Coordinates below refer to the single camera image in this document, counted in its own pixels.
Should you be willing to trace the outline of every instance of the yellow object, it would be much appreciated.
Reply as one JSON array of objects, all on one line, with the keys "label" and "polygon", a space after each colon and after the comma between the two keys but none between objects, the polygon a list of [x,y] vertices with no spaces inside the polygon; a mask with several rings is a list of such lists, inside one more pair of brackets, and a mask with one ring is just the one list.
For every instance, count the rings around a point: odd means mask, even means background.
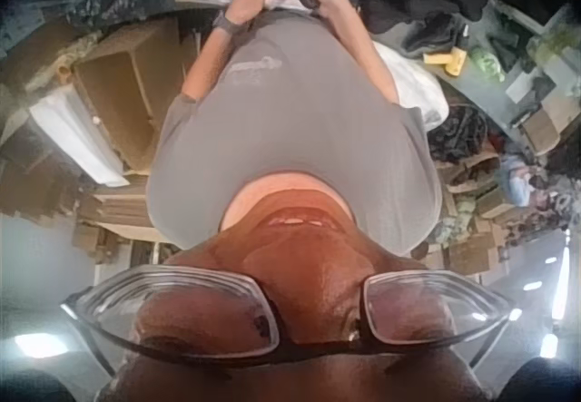
[{"label": "yellow object", "polygon": [[426,54],[424,53],[424,64],[450,64],[454,60],[451,53]]},{"label": "yellow object", "polygon": [[464,62],[466,62],[466,56],[468,53],[466,50],[462,50],[455,46],[452,48],[451,55],[452,61],[444,66],[444,71],[452,77],[458,77],[462,72],[462,67],[464,66]]}]

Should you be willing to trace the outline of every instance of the gray t-shirt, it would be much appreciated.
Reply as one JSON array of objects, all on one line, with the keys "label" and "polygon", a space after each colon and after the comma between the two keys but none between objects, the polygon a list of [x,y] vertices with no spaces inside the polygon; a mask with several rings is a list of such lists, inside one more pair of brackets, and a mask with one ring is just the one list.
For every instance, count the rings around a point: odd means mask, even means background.
[{"label": "gray t-shirt", "polygon": [[305,172],[385,249],[416,247],[441,206],[420,111],[389,103],[321,22],[269,14],[254,27],[206,98],[170,107],[149,180],[153,225],[188,249],[218,232],[248,182]]}]

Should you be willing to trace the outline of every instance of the teeth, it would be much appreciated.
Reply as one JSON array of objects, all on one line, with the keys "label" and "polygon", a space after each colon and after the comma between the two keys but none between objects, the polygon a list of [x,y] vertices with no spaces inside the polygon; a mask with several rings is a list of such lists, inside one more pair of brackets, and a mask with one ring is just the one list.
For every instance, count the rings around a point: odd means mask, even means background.
[{"label": "teeth", "polygon": [[285,225],[293,225],[295,223],[305,223],[305,221],[303,219],[290,218],[290,219],[285,220],[283,223]]}]

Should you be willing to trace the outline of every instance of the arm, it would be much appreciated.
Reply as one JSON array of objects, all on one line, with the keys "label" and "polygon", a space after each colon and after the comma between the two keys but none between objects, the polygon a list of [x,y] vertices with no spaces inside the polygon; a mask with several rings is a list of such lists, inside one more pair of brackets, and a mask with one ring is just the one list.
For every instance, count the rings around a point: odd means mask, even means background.
[{"label": "arm", "polygon": [[[232,0],[225,16],[236,25],[244,25],[263,7],[264,0]],[[214,28],[186,75],[182,93],[196,101],[206,96],[228,63],[231,49],[231,35],[221,28]]]},{"label": "arm", "polygon": [[365,25],[350,1],[319,0],[319,2],[320,15],[330,22],[340,42],[363,69],[369,80],[390,103],[398,104],[398,90],[391,72],[381,60]]}]

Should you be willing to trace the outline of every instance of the lips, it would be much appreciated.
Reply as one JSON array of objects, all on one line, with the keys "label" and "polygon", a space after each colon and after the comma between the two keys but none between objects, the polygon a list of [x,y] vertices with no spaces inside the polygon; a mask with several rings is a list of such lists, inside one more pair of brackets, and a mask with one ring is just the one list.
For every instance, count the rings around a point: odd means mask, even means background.
[{"label": "lips", "polygon": [[312,208],[287,208],[275,211],[259,223],[259,228],[277,226],[313,225],[320,228],[329,228],[335,231],[344,231],[326,211]]}]

